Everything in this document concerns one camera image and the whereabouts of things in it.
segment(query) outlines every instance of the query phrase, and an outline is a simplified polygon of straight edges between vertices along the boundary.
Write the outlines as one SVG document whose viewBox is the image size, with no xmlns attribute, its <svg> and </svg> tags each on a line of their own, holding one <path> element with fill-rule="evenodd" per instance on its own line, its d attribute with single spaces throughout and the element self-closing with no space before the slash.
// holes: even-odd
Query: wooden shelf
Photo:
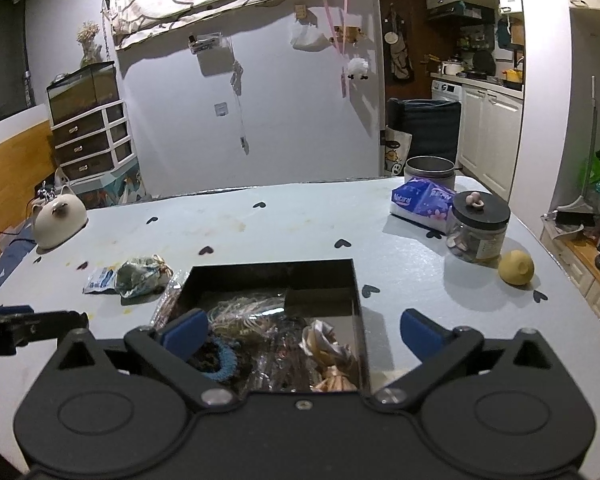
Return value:
<svg viewBox="0 0 600 480">
<path fill-rule="evenodd" d="M 596 268 L 596 264 L 594 263 L 594 260 L 598 255 L 598 249 L 593 241 L 588 238 L 578 238 L 577 240 L 567 240 L 563 243 L 576 255 L 577 259 L 587 266 L 589 272 L 591 272 L 596 281 L 600 283 L 600 270 Z"/>
</svg>

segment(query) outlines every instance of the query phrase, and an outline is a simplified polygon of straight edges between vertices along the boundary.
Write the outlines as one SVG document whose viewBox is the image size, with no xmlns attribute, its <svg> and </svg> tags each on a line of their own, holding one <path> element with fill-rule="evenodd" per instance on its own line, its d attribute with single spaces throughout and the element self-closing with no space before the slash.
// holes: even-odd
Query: range hood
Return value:
<svg viewBox="0 0 600 480">
<path fill-rule="evenodd" d="M 456 20 L 462 25 L 480 25 L 495 23 L 495 10 L 464 1 L 453 2 L 429 10 L 429 20 Z"/>
</svg>

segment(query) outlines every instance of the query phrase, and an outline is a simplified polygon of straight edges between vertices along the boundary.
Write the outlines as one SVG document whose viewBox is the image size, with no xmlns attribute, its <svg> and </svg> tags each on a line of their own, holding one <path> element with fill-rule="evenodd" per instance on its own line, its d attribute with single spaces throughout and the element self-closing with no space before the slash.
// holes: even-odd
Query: wooden wall panel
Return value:
<svg viewBox="0 0 600 480">
<path fill-rule="evenodd" d="M 0 144 L 0 230 L 16 227 L 25 219 L 34 186 L 53 170 L 48 121 Z"/>
<path fill-rule="evenodd" d="M 448 59 L 454 52 L 458 38 L 458 26 L 447 20 L 430 22 L 427 20 L 426 0 L 380 0 L 382 20 L 387 17 L 390 5 L 406 22 L 407 45 L 415 80 L 411 83 L 394 82 L 391 72 L 385 69 L 384 92 L 387 99 L 431 99 L 430 71 L 437 67 L 420 63 L 425 54 L 433 54 L 440 59 Z"/>
</svg>

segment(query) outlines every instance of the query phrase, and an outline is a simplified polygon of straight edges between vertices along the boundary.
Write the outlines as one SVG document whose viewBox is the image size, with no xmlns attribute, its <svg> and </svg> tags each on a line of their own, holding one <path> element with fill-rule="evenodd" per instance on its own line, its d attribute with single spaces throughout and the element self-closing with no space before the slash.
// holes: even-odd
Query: yellow ball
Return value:
<svg viewBox="0 0 600 480">
<path fill-rule="evenodd" d="M 505 254 L 498 264 L 498 274 L 509 285 L 526 285 L 534 272 L 531 256 L 519 250 Z"/>
</svg>

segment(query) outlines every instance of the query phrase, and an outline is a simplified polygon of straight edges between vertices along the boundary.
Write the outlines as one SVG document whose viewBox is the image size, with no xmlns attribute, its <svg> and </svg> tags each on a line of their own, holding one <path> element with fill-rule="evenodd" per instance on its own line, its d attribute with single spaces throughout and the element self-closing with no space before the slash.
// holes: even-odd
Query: jar lid knob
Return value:
<svg viewBox="0 0 600 480">
<path fill-rule="evenodd" d="M 484 208 L 484 202 L 480 198 L 480 193 L 478 193 L 477 191 L 474 191 L 466 196 L 466 204 L 475 209 Z"/>
</svg>

